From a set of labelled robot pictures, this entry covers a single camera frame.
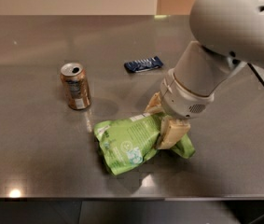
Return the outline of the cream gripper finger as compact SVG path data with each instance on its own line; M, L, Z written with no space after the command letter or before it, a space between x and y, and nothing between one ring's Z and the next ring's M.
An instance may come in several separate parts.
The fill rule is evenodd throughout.
M164 109L161 104L160 92L156 92L150 99L146 106L145 112L150 114L157 114L163 112Z
M156 143L156 149L170 149L190 130L187 119L176 119L166 116L160 125L160 137Z

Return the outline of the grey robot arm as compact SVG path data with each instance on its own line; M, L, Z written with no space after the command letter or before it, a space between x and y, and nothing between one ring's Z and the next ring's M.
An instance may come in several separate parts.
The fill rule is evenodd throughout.
M191 41L160 84L146 112L164 112L157 149L173 147L188 121L214 101L215 90L248 63L264 69L264 0L196 0Z

